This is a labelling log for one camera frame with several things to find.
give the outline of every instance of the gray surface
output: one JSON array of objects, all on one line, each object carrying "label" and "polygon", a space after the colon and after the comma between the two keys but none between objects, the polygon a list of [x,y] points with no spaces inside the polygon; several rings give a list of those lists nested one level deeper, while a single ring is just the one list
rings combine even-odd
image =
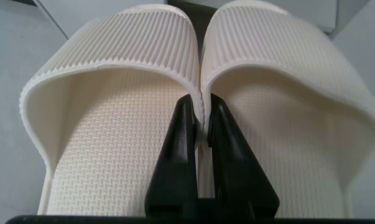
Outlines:
[{"label": "gray surface", "polygon": [[329,38],[335,36],[345,28],[352,18],[369,2],[369,0],[338,0],[336,11],[336,26]]},{"label": "gray surface", "polygon": [[64,42],[36,7],[0,0],[0,223],[37,212],[45,166],[22,125],[19,96]]},{"label": "gray surface", "polygon": [[[333,43],[361,74],[375,97],[375,0],[357,13]],[[375,161],[358,179],[353,206],[357,217],[375,218]]]}]

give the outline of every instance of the white slipper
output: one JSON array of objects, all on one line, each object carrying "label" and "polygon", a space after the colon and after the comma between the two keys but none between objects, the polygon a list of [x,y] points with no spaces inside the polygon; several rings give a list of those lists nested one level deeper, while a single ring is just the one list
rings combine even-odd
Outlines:
[{"label": "white slipper", "polygon": [[138,6],[82,27],[21,94],[47,174],[39,214],[144,215],[144,196],[176,102],[203,121],[188,17]]},{"label": "white slipper", "polygon": [[[279,196],[277,217],[351,215],[349,189],[375,153],[375,101],[321,31],[268,3],[224,5],[205,36],[201,92],[206,121],[211,93],[228,104]],[[210,175],[200,171],[201,195],[213,195]]]}]

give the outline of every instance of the textured footbed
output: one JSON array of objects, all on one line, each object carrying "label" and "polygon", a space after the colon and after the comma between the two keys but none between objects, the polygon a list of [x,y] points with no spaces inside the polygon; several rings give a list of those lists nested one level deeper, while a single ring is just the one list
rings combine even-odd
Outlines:
[{"label": "textured footbed", "polygon": [[263,68],[232,70],[212,92],[229,106],[277,192],[278,217],[344,216],[334,102]]},{"label": "textured footbed", "polygon": [[143,216],[172,113],[188,91],[131,69],[79,74],[71,89],[47,215]]}]

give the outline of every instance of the slide sandal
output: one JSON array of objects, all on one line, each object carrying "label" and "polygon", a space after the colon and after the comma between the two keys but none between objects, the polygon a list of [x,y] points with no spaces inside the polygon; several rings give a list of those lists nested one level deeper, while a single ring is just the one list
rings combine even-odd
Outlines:
[{"label": "slide sandal", "polygon": [[197,51],[181,10],[143,5],[88,23],[34,75],[20,109],[47,167],[39,214],[144,215],[181,97],[203,126]]},{"label": "slide sandal", "polygon": [[[276,217],[351,216],[350,188],[375,153],[375,100],[327,36],[269,3],[234,1],[203,48],[205,121],[211,93],[224,99],[279,196]],[[200,195],[214,196],[206,169]]]}]

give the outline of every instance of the black clamp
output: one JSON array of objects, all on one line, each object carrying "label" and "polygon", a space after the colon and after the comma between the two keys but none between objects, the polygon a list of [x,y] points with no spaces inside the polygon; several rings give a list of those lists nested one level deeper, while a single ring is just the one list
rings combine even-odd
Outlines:
[{"label": "black clamp", "polygon": [[211,220],[273,218],[279,198],[226,103],[212,95],[208,144],[216,198],[198,198],[195,117],[189,95],[176,105],[146,194],[147,217]]}]

